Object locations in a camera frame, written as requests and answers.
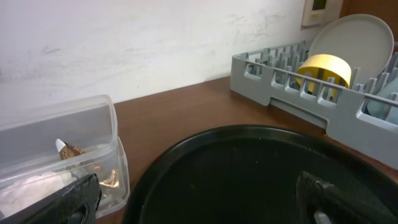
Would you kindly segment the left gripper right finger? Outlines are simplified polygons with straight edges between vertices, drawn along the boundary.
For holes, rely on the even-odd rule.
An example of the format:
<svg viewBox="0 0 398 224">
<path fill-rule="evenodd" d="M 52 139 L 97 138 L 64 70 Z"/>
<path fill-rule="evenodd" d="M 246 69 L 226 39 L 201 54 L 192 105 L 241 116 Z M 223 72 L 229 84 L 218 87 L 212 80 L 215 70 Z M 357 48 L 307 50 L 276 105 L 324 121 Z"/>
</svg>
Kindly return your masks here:
<svg viewBox="0 0 398 224">
<path fill-rule="evenodd" d="M 383 212 L 308 172 L 298 176 L 296 200 L 303 223 L 397 223 L 393 212 Z"/>
</svg>

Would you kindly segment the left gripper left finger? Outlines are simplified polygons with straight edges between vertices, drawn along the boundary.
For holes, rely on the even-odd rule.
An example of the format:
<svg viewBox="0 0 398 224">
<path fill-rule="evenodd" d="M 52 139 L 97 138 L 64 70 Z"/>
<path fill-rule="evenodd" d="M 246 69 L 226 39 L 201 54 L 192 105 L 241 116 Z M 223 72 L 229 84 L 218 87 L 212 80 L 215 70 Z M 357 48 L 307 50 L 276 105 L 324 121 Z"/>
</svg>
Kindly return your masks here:
<svg viewBox="0 0 398 224">
<path fill-rule="evenodd" d="M 1 224 L 95 224 L 102 191 L 96 174 L 87 174 Z"/>
</svg>

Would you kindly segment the brown snack wrapper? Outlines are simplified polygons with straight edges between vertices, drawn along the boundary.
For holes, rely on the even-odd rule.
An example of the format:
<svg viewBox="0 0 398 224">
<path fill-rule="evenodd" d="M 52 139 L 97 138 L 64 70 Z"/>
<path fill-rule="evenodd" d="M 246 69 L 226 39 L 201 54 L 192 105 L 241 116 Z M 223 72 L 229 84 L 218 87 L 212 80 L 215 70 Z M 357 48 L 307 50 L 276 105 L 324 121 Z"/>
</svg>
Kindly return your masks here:
<svg viewBox="0 0 398 224">
<path fill-rule="evenodd" d="M 73 158 L 85 154 L 85 151 L 68 144 L 61 139 L 55 141 L 56 148 L 60 155 L 61 160 Z M 119 170 L 113 169 L 112 171 L 106 171 L 104 167 L 100 165 L 90 165 L 85 169 L 89 173 L 95 173 L 99 175 L 99 184 L 102 187 L 108 189 L 118 189 L 120 188 Z"/>
</svg>

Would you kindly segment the white tissue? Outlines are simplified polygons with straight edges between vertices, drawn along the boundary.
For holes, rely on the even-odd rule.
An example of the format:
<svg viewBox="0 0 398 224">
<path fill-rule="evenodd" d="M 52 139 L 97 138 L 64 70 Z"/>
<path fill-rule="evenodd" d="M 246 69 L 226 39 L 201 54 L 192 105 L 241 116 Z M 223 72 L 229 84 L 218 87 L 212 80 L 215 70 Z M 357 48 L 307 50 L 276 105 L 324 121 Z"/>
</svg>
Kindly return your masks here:
<svg viewBox="0 0 398 224">
<path fill-rule="evenodd" d="M 1 189 L 1 219 L 27 208 L 76 181 L 70 172 L 46 172 Z"/>
</svg>

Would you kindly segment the blue cup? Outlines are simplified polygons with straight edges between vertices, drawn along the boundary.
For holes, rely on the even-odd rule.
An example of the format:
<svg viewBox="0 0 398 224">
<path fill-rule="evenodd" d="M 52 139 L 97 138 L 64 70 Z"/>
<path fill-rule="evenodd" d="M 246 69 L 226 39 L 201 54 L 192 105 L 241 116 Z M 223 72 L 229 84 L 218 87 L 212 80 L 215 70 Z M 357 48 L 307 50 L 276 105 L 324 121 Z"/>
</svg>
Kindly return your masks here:
<svg viewBox="0 0 398 224">
<path fill-rule="evenodd" d="M 385 86 L 378 94 L 377 96 L 386 98 L 386 99 L 391 99 L 390 94 L 391 93 L 397 93 L 397 78 L 395 78 L 393 81 L 391 81 L 389 84 Z M 398 116 L 398 110 L 397 107 L 395 106 L 389 106 L 385 103 L 380 103 L 378 101 L 370 100 L 368 105 L 367 105 L 368 112 L 371 116 L 380 118 L 384 116 L 389 110 L 390 113 L 386 118 L 386 121 L 390 123 L 397 124 L 397 116 Z"/>
</svg>

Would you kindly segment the yellow bowl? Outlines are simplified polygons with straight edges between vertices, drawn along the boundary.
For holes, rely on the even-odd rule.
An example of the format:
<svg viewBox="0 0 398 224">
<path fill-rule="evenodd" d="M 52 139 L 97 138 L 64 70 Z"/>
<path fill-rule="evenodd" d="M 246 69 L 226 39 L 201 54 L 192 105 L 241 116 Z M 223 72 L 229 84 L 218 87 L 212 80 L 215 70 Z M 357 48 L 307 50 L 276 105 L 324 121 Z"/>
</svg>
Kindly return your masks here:
<svg viewBox="0 0 398 224">
<path fill-rule="evenodd" d="M 296 71 L 300 75 L 310 73 L 310 77 L 322 81 L 334 78 L 335 84 L 349 88 L 351 67 L 343 59 L 330 54 L 317 54 L 309 57 Z"/>
</svg>

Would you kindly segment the grey round plate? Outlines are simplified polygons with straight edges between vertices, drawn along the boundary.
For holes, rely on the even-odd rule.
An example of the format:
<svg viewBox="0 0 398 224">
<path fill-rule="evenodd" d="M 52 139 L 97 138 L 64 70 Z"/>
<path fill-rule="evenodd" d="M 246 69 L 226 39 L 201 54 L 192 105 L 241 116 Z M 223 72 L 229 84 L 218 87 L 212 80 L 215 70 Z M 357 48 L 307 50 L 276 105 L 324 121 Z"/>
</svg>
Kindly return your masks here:
<svg viewBox="0 0 398 224">
<path fill-rule="evenodd" d="M 366 83 L 379 75 L 389 63 L 394 50 L 391 28 L 369 14 L 342 17 L 324 27 L 315 37 L 309 56 L 330 54 L 343 59 L 359 74 L 351 84 Z"/>
</svg>

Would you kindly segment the grey plastic dishwasher rack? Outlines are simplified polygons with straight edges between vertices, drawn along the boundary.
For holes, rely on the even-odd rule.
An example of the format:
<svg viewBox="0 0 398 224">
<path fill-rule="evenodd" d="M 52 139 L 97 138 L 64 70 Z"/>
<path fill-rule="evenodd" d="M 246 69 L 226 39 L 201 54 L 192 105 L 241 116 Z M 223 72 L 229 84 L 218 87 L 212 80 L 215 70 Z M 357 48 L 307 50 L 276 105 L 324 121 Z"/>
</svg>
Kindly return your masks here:
<svg viewBox="0 0 398 224">
<path fill-rule="evenodd" d="M 397 93 L 391 99 L 368 90 L 350 90 L 293 70 L 308 57 L 305 41 L 253 50 L 232 57 L 230 89 L 264 106 L 273 104 L 323 129 L 326 134 L 393 168 L 397 167 L 397 125 L 371 116 L 370 100 L 397 107 Z"/>
</svg>

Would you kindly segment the clear plastic storage bin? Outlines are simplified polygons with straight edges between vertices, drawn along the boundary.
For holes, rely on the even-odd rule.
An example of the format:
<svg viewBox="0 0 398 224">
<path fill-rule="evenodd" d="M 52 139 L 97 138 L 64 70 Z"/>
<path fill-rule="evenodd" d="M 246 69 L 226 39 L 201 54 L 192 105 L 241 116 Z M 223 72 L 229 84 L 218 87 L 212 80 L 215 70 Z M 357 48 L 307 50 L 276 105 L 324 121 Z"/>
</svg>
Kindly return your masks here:
<svg viewBox="0 0 398 224">
<path fill-rule="evenodd" d="M 87 174 L 101 188 L 98 218 L 126 205 L 128 163 L 108 95 L 1 112 L 2 219 Z"/>
</svg>

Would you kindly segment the black round tray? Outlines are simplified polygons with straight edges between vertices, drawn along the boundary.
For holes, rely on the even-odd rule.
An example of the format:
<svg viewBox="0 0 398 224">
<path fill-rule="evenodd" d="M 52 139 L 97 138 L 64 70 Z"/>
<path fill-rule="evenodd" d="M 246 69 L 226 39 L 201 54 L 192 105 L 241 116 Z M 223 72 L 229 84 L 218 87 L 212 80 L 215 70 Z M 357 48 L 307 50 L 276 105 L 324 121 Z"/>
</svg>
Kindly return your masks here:
<svg viewBox="0 0 398 224">
<path fill-rule="evenodd" d="M 301 172 L 397 215 L 397 184 L 315 137 L 263 125 L 223 126 L 161 154 L 136 184 L 124 223 L 303 223 Z"/>
</svg>

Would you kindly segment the beige wall thermostat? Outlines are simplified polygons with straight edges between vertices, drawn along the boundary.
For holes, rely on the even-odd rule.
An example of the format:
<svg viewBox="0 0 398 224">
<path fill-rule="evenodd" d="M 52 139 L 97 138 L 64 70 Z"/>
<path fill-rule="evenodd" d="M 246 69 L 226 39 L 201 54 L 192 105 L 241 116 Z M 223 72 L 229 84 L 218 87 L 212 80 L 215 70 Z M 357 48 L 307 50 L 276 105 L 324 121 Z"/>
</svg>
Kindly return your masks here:
<svg viewBox="0 0 398 224">
<path fill-rule="evenodd" d="M 339 18 L 343 0 L 305 0 L 302 26 L 317 26 Z"/>
</svg>

